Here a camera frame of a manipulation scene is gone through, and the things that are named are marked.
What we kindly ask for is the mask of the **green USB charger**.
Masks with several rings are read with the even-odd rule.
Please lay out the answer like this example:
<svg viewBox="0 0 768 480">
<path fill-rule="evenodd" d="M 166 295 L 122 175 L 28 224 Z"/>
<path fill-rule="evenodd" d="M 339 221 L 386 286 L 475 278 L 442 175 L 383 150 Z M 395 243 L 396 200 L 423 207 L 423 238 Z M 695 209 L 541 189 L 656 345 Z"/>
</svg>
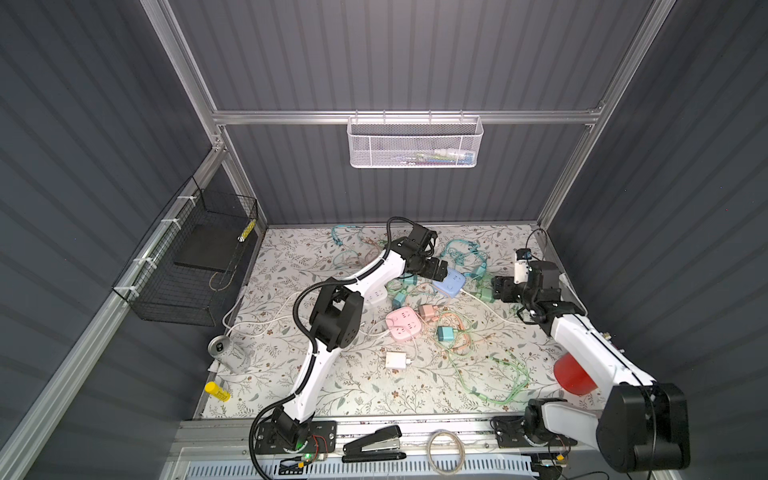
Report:
<svg viewBox="0 0 768 480">
<path fill-rule="evenodd" d="M 493 290 L 491 288 L 482 288 L 477 292 L 477 298 L 485 303 L 493 303 L 495 301 L 493 296 Z"/>
</svg>

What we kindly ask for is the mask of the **blue power strip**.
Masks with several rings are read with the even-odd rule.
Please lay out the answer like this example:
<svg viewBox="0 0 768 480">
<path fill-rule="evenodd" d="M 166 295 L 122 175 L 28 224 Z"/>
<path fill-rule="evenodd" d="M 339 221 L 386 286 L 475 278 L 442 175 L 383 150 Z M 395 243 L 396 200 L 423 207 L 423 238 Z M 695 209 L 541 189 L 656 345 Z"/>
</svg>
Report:
<svg viewBox="0 0 768 480">
<path fill-rule="evenodd" d="M 445 278 L 441 281 L 434 280 L 433 287 L 442 295 L 455 298 L 466 284 L 466 276 L 452 268 L 447 269 Z"/>
</svg>

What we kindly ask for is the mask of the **pink USB charger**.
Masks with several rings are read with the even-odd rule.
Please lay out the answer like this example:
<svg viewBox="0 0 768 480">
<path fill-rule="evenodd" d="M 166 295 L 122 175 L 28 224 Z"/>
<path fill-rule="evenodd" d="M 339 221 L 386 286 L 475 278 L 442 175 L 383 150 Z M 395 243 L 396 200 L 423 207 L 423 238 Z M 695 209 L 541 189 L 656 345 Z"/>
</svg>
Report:
<svg viewBox="0 0 768 480">
<path fill-rule="evenodd" d="M 432 304 L 419 305 L 417 313 L 425 322 L 435 321 L 440 316 L 439 307 Z"/>
</svg>

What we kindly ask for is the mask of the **pink power strip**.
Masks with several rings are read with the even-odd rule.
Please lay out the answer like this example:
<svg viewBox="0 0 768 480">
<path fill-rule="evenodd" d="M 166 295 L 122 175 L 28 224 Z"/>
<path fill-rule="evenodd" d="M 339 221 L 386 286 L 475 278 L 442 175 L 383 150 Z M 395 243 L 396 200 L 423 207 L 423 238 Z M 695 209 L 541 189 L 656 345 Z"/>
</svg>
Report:
<svg viewBox="0 0 768 480">
<path fill-rule="evenodd" d="M 390 312 L 386 315 L 385 322 L 391 337 L 397 342 L 412 340 L 422 331 L 420 317 L 409 306 Z"/>
</svg>

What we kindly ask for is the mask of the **teal USB charger cube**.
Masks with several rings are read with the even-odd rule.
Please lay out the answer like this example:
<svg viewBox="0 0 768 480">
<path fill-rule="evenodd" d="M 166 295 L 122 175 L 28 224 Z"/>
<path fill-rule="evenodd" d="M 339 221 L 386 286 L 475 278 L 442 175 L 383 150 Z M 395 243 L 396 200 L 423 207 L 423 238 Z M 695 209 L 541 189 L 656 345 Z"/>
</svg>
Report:
<svg viewBox="0 0 768 480">
<path fill-rule="evenodd" d="M 440 325 L 436 328 L 436 338 L 443 344 L 452 344 L 456 340 L 456 329 L 452 326 Z"/>
</svg>

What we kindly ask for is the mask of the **white USB charger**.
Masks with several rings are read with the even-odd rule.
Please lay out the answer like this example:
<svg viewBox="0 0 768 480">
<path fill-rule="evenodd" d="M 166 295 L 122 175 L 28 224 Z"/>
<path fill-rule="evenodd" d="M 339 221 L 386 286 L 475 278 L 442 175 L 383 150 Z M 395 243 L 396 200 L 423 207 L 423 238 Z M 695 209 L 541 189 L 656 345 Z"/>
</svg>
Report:
<svg viewBox="0 0 768 480">
<path fill-rule="evenodd" d="M 404 370 L 411 363 L 405 352 L 389 351 L 385 354 L 385 367 L 392 370 Z"/>
</svg>

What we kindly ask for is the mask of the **white power strip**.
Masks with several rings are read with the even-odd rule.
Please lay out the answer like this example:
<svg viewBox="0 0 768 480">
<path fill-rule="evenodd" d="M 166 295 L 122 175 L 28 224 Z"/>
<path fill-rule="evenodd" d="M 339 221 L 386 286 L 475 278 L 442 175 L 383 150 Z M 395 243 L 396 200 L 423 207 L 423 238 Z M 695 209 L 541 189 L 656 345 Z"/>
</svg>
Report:
<svg viewBox="0 0 768 480">
<path fill-rule="evenodd" d="M 370 288 L 364 294 L 365 302 L 370 305 L 379 305 L 388 299 L 388 291 L 385 285 Z"/>
</svg>

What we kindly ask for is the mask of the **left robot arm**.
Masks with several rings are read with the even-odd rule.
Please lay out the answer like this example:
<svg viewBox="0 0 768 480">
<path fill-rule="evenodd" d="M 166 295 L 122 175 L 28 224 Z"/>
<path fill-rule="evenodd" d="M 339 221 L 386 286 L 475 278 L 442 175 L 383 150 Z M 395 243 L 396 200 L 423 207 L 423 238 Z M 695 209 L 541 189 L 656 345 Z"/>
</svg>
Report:
<svg viewBox="0 0 768 480">
<path fill-rule="evenodd" d="M 290 449 L 303 448 L 311 435 L 319 393 L 342 350 L 358 336 L 370 294 L 402 276 L 432 280 L 447 276 L 447 262 L 435 255 L 436 231 L 394 216 L 387 220 L 385 232 L 383 251 L 359 271 L 343 279 L 317 282 L 298 295 L 292 318 L 309 342 L 308 352 L 287 397 L 264 407 L 254 418 L 248 438 L 251 450 L 263 424 Z"/>
</svg>

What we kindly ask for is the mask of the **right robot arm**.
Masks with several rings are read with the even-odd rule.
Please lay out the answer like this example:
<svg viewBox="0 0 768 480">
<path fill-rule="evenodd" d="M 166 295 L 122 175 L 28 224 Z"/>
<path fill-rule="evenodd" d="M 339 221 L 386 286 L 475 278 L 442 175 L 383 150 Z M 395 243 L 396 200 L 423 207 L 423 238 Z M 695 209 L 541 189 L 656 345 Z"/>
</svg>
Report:
<svg viewBox="0 0 768 480">
<path fill-rule="evenodd" d="M 492 295 L 521 305 L 530 324 L 562 346 L 607 400 L 602 412 L 594 413 L 562 399 L 533 399 L 522 420 L 526 437 L 537 443 L 568 437 L 599 451 L 620 473 L 687 468 L 691 449 L 684 393 L 627 359 L 582 306 L 563 297 L 560 276 L 553 262 L 520 258 L 513 275 L 492 278 Z"/>
</svg>

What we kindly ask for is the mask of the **red pencil cup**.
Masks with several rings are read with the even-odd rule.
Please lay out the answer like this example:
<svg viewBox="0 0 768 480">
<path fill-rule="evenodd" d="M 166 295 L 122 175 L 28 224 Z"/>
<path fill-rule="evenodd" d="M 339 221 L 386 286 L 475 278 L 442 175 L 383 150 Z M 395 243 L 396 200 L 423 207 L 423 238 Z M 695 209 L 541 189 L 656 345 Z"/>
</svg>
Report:
<svg viewBox="0 0 768 480">
<path fill-rule="evenodd" d="M 553 373 L 558 384 L 570 394 L 584 396 L 597 389 L 596 383 L 570 353 L 557 360 Z"/>
</svg>

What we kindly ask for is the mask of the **black stapler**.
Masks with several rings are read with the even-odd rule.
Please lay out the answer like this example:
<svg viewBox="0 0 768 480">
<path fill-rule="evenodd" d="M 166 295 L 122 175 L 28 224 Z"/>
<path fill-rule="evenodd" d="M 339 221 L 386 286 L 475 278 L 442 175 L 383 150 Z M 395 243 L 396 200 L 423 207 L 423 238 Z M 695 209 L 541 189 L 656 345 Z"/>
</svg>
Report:
<svg viewBox="0 0 768 480">
<path fill-rule="evenodd" d="M 389 425 L 375 432 L 353 440 L 343 447 L 343 463 L 367 463 L 397 461 L 407 458 L 400 450 L 401 429 Z"/>
</svg>

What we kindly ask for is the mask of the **yellow marker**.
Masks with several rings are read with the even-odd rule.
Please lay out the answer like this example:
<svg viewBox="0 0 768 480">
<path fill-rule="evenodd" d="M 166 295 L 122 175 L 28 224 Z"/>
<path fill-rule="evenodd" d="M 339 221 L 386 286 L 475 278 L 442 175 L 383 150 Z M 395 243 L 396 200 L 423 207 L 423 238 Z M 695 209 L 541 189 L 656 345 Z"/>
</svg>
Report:
<svg viewBox="0 0 768 480">
<path fill-rule="evenodd" d="M 227 402 L 231 399 L 231 393 L 214 381 L 207 382 L 204 391 L 221 402 Z"/>
</svg>

